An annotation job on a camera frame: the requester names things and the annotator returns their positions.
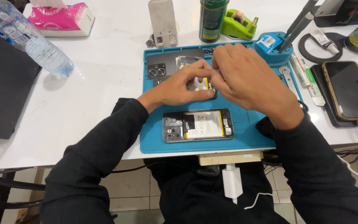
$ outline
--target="blue silicone repair mat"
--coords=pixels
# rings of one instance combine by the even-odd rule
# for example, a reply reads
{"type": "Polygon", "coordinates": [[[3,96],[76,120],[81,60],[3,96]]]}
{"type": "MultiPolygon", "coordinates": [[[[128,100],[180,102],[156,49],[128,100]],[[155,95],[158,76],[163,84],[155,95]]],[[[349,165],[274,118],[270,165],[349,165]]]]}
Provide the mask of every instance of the blue silicone repair mat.
{"type": "MultiPolygon", "coordinates": [[[[251,48],[254,41],[242,41],[239,43],[244,44],[247,48],[251,48]]],[[[189,49],[211,49],[221,44],[198,45],[190,47],[171,47],[166,49],[151,49],[144,51],[144,74],[143,74],[143,92],[153,88],[153,79],[147,77],[146,58],[149,55],[171,53],[175,51],[189,50],[189,49]]],[[[204,54],[205,60],[211,64],[212,55],[204,54]]],[[[286,81],[284,76],[278,71],[278,67],[272,67],[277,75],[283,77],[282,82],[286,81]]],[[[294,82],[294,75],[291,69],[291,77],[294,82]]],[[[168,153],[168,152],[185,152],[185,151],[208,151],[208,150],[235,150],[235,149],[250,149],[250,148],[263,148],[275,147],[276,144],[259,133],[255,128],[255,124],[261,120],[265,115],[253,111],[243,109],[222,97],[219,93],[218,97],[213,100],[203,102],[191,102],[181,106],[167,106],[163,105],[155,109],[143,125],[140,132],[140,150],[142,153],[168,153]],[[228,108],[231,113],[233,121],[234,138],[230,140],[207,140],[207,141],[184,141],[166,143],[163,141],[162,136],[162,117],[163,113],[171,111],[186,111],[186,110],[201,110],[201,109],[216,109],[228,108]]]]}

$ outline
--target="phone camera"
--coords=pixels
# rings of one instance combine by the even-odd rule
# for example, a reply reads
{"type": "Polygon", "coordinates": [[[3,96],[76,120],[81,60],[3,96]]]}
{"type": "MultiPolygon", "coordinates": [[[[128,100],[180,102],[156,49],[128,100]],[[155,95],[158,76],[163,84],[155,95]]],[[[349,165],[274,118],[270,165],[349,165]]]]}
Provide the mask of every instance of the phone camera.
{"type": "Polygon", "coordinates": [[[154,77],[154,76],[156,76],[156,74],[157,74],[157,72],[156,72],[155,69],[150,69],[150,70],[149,70],[149,76],[150,76],[150,77],[154,77]]]}
{"type": "Polygon", "coordinates": [[[159,69],[157,70],[157,74],[160,75],[160,76],[165,75],[165,69],[159,68],[159,69]]]}

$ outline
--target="metal pry tool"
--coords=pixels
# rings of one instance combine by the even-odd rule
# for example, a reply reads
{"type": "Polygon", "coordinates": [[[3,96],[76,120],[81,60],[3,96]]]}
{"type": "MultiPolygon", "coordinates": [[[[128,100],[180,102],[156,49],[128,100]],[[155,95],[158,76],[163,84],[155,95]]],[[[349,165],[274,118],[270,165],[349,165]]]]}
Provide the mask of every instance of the metal pry tool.
{"type": "Polygon", "coordinates": [[[284,78],[285,78],[285,81],[287,82],[288,88],[295,94],[296,98],[298,100],[300,100],[298,91],[296,90],[294,82],[292,81],[292,78],[291,78],[290,68],[288,68],[287,66],[282,66],[278,69],[278,71],[284,75],[284,78]]]}
{"type": "Polygon", "coordinates": [[[316,5],[318,0],[309,0],[306,5],[303,7],[301,13],[296,17],[294,22],[291,24],[290,28],[288,28],[287,33],[285,34],[284,38],[287,38],[292,32],[294,32],[295,28],[298,26],[298,24],[301,22],[301,20],[311,12],[313,7],[316,5]]]}
{"type": "Polygon", "coordinates": [[[281,45],[281,49],[278,51],[281,54],[285,49],[287,49],[291,43],[295,40],[295,38],[309,25],[309,23],[313,20],[314,16],[310,13],[306,14],[305,17],[301,20],[301,22],[296,26],[295,30],[291,33],[290,37],[286,39],[284,43],[281,45]]]}

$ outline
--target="black phone screen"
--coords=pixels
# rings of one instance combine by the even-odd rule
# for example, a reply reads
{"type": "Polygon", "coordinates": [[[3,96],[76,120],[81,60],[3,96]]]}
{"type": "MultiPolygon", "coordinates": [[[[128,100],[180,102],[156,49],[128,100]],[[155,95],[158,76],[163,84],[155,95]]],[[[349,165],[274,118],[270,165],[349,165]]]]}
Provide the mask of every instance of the black phone screen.
{"type": "Polygon", "coordinates": [[[339,111],[346,118],[358,118],[358,65],[351,61],[327,62],[325,67],[339,111]]]}

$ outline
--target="green tape dispenser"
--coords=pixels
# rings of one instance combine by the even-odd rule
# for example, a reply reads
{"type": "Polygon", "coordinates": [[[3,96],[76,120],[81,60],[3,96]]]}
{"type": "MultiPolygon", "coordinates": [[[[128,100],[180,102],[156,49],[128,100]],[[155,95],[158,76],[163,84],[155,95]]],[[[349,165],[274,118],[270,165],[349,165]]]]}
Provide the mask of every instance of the green tape dispenser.
{"type": "Polygon", "coordinates": [[[258,19],[259,17],[255,17],[254,21],[251,21],[242,12],[229,9],[223,20],[222,34],[251,40],[255,34],[258,19]]]}

